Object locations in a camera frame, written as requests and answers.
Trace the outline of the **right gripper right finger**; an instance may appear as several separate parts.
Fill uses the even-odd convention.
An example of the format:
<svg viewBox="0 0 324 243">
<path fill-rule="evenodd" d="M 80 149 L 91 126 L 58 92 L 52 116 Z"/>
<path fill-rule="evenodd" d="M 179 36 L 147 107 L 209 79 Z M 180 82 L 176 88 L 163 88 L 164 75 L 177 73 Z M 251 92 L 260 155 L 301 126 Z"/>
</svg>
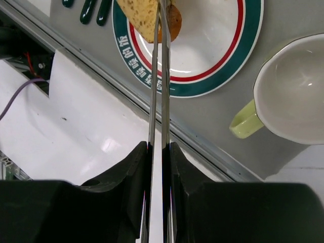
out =
<svg viewBox="0 0 324 243">
<path fill-rule="evenodd" d="M 323 206 L 300 183 L 216 182 L 170 146 L 175 242 L 323 242 Z"/>
</svg>

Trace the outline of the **large bread slice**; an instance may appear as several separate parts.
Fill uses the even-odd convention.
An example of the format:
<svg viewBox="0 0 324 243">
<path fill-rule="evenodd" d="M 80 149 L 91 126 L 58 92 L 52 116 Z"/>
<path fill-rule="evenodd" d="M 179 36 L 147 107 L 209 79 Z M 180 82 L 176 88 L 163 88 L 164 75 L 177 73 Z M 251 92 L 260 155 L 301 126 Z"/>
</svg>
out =
<svg viewBox="0 0 324 243">
<path fill-rule="evenodd" d="M 117 1 L 122 12 L 128 18 L 133 27 L 148 42 L 154 42 L 154 32 L 158 1 Z M 182 16 L 175 1 L 167 1 L 167 13 L 169 18 L 169 30 L 171 41 L 179 35 L 182 27 Z"/>
</svg>

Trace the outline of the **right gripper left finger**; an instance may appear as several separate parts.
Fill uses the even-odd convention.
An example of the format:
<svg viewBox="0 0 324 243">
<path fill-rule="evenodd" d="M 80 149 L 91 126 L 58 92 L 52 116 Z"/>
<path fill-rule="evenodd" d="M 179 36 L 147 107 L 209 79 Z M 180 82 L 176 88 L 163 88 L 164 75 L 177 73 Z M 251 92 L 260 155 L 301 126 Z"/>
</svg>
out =
<svg viewBox="0 0 324 243">
<path fill-rule="evenodd" d="M 77 186 L 1 182 L 1 242 L 135 242 L 140 236 L 146 142 Z"/>
</svg>

